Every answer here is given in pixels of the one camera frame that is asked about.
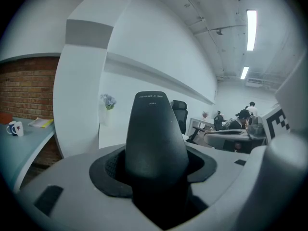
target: brick wall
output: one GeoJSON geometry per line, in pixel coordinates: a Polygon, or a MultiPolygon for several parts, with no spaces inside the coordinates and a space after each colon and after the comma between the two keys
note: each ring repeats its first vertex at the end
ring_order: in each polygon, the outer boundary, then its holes
{"type": "MultiPolygon", "coordinates": [[[[0,64],[0,111],[21,118],[52,119],[58,62],[59,57],[35,57],[0,64]]],[[[21,187],[59,160],[61,156],[53,136],[35,158],[21,187]]]]}

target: white mug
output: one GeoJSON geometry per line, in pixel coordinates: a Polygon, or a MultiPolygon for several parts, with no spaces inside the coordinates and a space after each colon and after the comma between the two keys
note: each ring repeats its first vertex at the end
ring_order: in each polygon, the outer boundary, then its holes
{"type": "Polygon", "coordinates": [[[15,128],[16,132],[14,132],[13,129],[12,129],[12,133],[17,134],[19,137],[24,135],[23,123],[21,121],[17,121],[14,124],[14,128],[15,128]]]}

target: white desk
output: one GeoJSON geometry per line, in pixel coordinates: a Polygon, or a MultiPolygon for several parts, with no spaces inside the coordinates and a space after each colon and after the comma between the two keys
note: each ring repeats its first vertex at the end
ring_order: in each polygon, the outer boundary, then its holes
{"type": "Polygon", "coordinates": [[[32,162],[55,134],[55,128],[54,124],[47,128],[28,127],[32,120],[16,117],[13,120],[23,123],[24,135],[8,134],[8,124],[0,124],[0,171],[9,188],[16,193],[32,162]]]}
{"type": "Polygon", "coordinates": [[[194,132],[193,127],[199,127],[200,123],[206,124],[209,127],[214,127],[214,119],[212,118],[202,118],[202,117],[192,117],[191,121],[189,123],[188,131],[187,131],[187,136],[191,136],[194,132]]]}
{"type": "Polygon", "coordinates": [[[187,141],[189,139],[189,137],[185,134],[182,134],[182,137],[183,137],[184,141],[187,141]]]}

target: ceiling light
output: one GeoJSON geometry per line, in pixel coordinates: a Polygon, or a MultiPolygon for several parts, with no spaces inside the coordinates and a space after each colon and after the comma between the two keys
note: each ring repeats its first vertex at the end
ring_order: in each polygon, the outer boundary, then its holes
{"type": "Polygon", "coordinates": [[[243,72],[242,72],[242,76],[241,79],[245,79],[247,72],[248,72],[249,67],[244,67],[243,72]]]}
{"type": "Polygon", "coordinates": [[[248,10],[247,19],[248,19],[247,50],[253,51],[255,46],[256,31],[257,31],[257,12],[255,10],[248,10]]]}

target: red brick wall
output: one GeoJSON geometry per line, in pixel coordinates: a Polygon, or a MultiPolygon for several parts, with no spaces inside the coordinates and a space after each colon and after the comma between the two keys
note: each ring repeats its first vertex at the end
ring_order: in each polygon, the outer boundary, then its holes
{"type": "Polygon", "coordinates": [[[53,118],[58,62],[59,57],[36,57],[0,64],[0,111],[28,119],[53,118]]]}

